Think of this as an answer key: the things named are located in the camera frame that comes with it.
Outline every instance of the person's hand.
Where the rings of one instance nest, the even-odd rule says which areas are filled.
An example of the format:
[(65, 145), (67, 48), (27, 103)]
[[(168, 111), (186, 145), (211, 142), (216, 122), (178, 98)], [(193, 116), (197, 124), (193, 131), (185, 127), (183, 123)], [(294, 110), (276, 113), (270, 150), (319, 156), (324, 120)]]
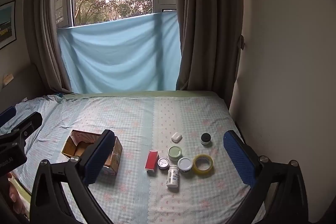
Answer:
[[(8, 178), (12, 178), (12, 174), (8, 173), (7, 174)], [(19, 193), (17, 192), (15, 186), (13, 183), (9, 181), (9, 197), (10, 199), (14, 202), (13, 204), (13, 210), (17, 214), (24, 214), (26, 212), (25, 205), (23, 204)]]

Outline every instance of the small round tin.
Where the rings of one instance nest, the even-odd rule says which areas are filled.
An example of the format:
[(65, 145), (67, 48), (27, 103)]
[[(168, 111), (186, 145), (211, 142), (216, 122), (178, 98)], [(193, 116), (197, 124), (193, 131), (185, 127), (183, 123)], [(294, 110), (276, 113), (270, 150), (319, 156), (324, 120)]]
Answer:
[(168, 149), (168, 157), (171, 160), (179, 160), (182, 157), (182, 148), (173, 145)]
[(157, 165), (161, 170), (167, 170), (169, 168), (169, 160), (166, 158), (159, 158)]
[(203, 133), (201, 136), (201, 144), (207, 145), (211, 142), (211, 135), (209, 133)]
[(181, 173), (188, 173), (193, 167), (193, 161), (188, 157), (182, 157), (178, 160), (177, 166)]

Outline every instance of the checkered bed sheet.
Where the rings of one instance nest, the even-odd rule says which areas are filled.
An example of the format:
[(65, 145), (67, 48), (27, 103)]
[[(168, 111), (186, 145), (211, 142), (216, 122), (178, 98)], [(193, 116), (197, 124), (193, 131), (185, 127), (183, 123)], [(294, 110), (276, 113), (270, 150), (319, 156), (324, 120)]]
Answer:
[[(89, 186), (93, 196), (115, 224), (124, 223), (225, 223), (249, 190), (223, 147), (223, 134), (237, 129), (217, 96), (208, 97), (94, 97), (37, 98), (16, 106), (17, 115), (0, 133), (7, 133), (33, 111), (41, 112), (42, 126), (27, 139), (27, 162), (14, 173), (31, 191), (38, 164), (66, 161), (61, 150), (71, 130), (102, 133), (111, 129), (123, 146), (118, 174), (101, 174)], [(149, 175), (144, 169), (148, 151), (167, 157), (171, 135), (182, 133), (184, 156), (205, 153), (214, 160), (214, 172), (197, 176), (180, 174), (179, 188), (165, 186), (167, 171)], [(203, 146), (200, 135), (208, 132), (212, 144)], [(67, 184), (69, 204), (85, 223)], [(265, 214), (261, 207), (255, 221)]]

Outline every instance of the light blue cloth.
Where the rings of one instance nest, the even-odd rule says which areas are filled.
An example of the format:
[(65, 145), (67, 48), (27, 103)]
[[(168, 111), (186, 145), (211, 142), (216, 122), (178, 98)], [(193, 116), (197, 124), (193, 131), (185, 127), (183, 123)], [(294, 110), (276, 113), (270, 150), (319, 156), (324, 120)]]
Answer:
[(181, 63), (176, 11), (57, 33), (75, 93), (175, 90)]

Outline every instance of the blue foam pad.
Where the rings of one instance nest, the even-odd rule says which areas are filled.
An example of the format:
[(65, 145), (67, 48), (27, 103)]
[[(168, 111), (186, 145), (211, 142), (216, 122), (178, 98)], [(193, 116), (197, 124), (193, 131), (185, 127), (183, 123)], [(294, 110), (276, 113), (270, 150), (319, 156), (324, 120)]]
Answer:
[(227, 131), (224, 134), (224, 148), (234, 164), (241, 180), (245, 184), (253, 187), (256, 182), (254, 165), (232, 134), (235, 134), (232, 130)]
[(0, 127), (2, 127), (15, 115), (16, 115), (16, 108), (13, 106), (7, 108), (4, 112), (0, 113)]
[(87, 186), (89, 184), (95, 183), (100, 170), (103, 168), (107, 157), (113, 150), (115, 144), (114, 132), (108, 130), (109, 132), (105, 135), (101, 143), (93, 151), (92, 156), (87, 161), (84, 166), (84, 179), (83, 182)]

